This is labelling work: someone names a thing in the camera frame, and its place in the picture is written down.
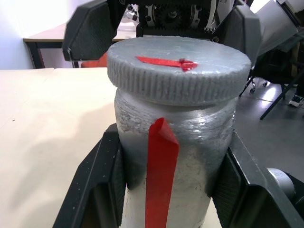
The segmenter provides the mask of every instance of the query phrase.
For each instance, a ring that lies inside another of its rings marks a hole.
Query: chair
[[[292,63],[296,64],[298,68],[302,68],[296,77],[291,76]],[[243,92],[255,77],[261,77],[270,83],[281,85],[281,94],[263,113],[260,118],[263,120],[281,99],[285,99],[285,94],[289,91],[289,89],[294,87],[295,84],[302,80],[303,75],[304,64],[300,62],[292,62],[291,52],[285,53],[278,49],[274,49],[258,58],[256,66],[250,71],[248,82],[239,96],[242,96]]]

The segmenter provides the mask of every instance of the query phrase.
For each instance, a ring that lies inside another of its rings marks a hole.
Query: desk
[[[23,38],[27,44],[33,66],[35,69],[45,68],[43,58],[40,52],[41,48],[62,48],[62,43],[65,36],[66,23],[59,25],[55,28],[40,32],[28,38]],[[128,38],[135,38],[135,31],[117,31],[116,37],[113,42],[118,42]],[[73,62],[73,66],[78,68],[78,62]]]
[[[52,227],[115,92],[106,68],[0,71],[1,228]],[[220,227],[211,203],[203,228]]]

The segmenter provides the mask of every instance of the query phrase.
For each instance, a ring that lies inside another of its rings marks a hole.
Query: red object
[[[149,129],[145,228],[166,228],[179,143],[164,118]]]
[[[180,67],[183,71],[188,71],[196,68],[198,66],[197,63],[194,63],[189,60],[185,60],[181,58],[179,61],[176,60],[168,60],[168,59],[161,59],[161,58],[148,58],[142,56],[136,56],[140,61],[144,63],[154,64],[154,65],[162,65],[168,67]]]
[[[87,61],[81,64],[81,68],[106,67],[106,53],[99,60]]]

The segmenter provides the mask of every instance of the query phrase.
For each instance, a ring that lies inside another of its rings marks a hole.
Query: screw
[[[146,20],[147,21],[151,21],[151,17],[150,16],[146,16]]]
[[[219,38],[218,37],[214,37],[214,38],[212,38],[212,40],[211,40],[212,42],[215,42],[215,43],[218,43],[218,41],[219,41]]]

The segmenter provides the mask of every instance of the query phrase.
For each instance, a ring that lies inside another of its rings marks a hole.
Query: metal mechanism
[[[140,22],[136,28],[137,37],[170,35],[209,40],[217,37],[218,43],[242,51],[254,63],[261,42],[258,17],[242,0],[237,0],[221,24],[215,11],[209,27],[207,24],[214,1],[130,0],[122,4],[119,0],[94,0],[78,7],[67,24],[63,44],[65,59],[99,59],[112,45],[127,5],[137,4]]]
[[[138,20],[137,9],[133,5],[128,5],[127,10],[123,14],[121,22],[133,22]]]
[[[124,204],[123,153],[115,124],[79,165],[53,228],[118,228]],[[236,133],[212,193],[223,228],[303,228],[304,184],[288,174],[288,199]]]

